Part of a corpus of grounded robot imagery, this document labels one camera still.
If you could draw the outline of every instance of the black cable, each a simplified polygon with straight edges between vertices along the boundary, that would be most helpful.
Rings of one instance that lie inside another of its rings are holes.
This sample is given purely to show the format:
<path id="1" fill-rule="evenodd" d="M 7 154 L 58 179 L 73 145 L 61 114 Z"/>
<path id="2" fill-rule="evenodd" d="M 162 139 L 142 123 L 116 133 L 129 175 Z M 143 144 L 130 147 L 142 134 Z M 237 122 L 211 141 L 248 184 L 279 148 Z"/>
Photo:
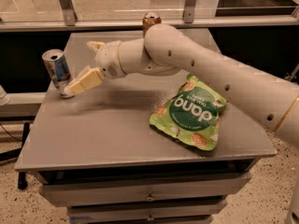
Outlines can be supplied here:
<path id="1" fill-rule="evenodd" d="M 2 129 L 3 129 L 3 130 L 4 130 L 10 137 L 12 137 L 13 139 L 18 140 L 19 142 L 21 142 L 21 139 L 12 136 L 12 135 L 10 134 L 10 132 L 8 132 L 8 131 L 2 126 L 1 123 L 0 123 L 0 126 L 1 126 L 1 128 L 2 128 Z"/>

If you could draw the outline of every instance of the drawer knob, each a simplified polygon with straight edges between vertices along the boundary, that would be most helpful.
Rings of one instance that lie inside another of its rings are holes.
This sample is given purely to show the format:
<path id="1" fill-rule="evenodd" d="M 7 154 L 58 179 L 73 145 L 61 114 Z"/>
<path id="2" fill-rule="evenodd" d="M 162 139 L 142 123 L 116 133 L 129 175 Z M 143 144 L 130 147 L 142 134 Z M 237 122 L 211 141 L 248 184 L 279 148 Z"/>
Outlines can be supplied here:
<path id="1" fill-rule="evenodd" d="M 155 200 L 156 200 L 155 197 L 153 197 L 153 196 L 151 195 L 151 192 L 149 192 L 149 196 L 146 197 L 146 201 L 147 201 L 147 202 L 153 202 L 153 201 L 155 201 Z"/>
<path id="2" fill-rule="evenodd" d="M 149 214 L 149 217 L 147 218 L 147 221 L 154 221 L 155 218 L 151 216 L 151 214 Z"/>

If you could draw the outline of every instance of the snack bag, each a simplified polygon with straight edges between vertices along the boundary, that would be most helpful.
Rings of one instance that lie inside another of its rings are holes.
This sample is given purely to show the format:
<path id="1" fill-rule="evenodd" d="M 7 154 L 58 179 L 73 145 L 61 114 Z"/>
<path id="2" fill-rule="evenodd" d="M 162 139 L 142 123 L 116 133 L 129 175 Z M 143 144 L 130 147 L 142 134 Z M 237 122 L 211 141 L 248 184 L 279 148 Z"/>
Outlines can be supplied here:
<path id="1" fill-rule="evenodd" d="M 149 124 L 181 142 L 212 150 L 218 141 L 219 113 L 227 101 L 193 75 L 149 119 Z"/>

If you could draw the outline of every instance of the terrazzo floor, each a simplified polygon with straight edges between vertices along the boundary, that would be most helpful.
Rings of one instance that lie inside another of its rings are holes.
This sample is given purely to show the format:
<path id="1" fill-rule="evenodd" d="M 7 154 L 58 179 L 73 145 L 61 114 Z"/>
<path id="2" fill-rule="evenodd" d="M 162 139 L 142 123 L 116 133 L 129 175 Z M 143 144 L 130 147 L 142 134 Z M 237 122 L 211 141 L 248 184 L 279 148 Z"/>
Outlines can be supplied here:
<path id="1" fill-rule="evenodd" d="M 268 133 L 278 154 L 260 160 L 251 170 L 252 179 L 237 194 L 227 197 L 228 205 L 214 216 L 212 224 L 283 224 L 287 216 L 296 178 L 299 174 L 299 149 Z M 8 142 L 0 130 L 0 152 L 19 147 Z M 40 184 L 27 175 L 28 188 L 17 188 L 15 160 L 0 162 L 0 223 L 70 223 L 65 208 L 57 208 L 38 194 Z"/>

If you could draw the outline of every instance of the desk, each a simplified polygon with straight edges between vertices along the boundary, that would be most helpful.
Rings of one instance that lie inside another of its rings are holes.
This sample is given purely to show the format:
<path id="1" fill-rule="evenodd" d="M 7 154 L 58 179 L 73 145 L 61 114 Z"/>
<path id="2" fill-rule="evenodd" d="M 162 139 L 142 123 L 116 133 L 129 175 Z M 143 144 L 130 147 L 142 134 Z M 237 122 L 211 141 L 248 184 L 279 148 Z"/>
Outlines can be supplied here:
<path id="1" fill-rule="evenodd" d="M 182 30 L 217 50 L 208 29 Z M 130 40 L 142 31 L 72 34 L 65 56 L 75 76 L 95 66 L 89 40 Z M 231 104 L 211 152 L 175 142 L 149 126 L 187 73 L 108 80 L 71 99 L 50 85 L 15 169 L 31 172 L 40 194 L 66 206 L 72 223 L 210 223 L 249 180 L 262 157 L 276 154 L 263 128 Z"/>

